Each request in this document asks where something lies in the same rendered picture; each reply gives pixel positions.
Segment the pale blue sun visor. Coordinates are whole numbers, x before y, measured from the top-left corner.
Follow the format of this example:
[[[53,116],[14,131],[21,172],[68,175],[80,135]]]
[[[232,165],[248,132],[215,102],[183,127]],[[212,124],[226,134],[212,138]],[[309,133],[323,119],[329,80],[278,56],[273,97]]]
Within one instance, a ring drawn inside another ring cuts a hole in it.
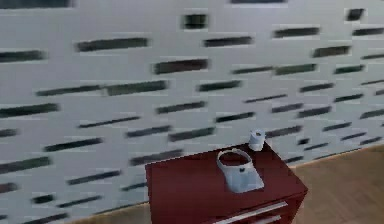
[[[225,165],[221,157],[228,153],[240,155],[246,158],[247,162],[241,165]],[[216,157],[216,163],[225,177],[227,187],[232,192],[239,194],[264,187],[264,182],[254,167],[252,158],[246,152],[237,148],[221,151]]]

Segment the dark red chest of drawers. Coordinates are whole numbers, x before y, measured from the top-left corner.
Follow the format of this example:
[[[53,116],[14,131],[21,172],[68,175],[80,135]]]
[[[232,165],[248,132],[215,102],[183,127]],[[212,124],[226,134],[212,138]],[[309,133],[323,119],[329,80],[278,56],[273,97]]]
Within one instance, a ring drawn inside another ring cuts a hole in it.
[[[218,149],[146,165],[152,224],[291,224],[308,188],[269,145],[238,148],[250,155],[263,188],[232,192]]]

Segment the white toilet paper roll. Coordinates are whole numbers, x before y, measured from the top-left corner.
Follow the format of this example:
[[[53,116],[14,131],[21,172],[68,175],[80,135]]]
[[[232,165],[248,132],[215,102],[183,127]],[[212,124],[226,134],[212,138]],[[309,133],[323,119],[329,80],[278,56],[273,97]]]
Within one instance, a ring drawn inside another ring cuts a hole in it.
[[[253,151],[261,151],[265,142],[266,134],[263,130],[255,129],[250,132],[248,146]]]

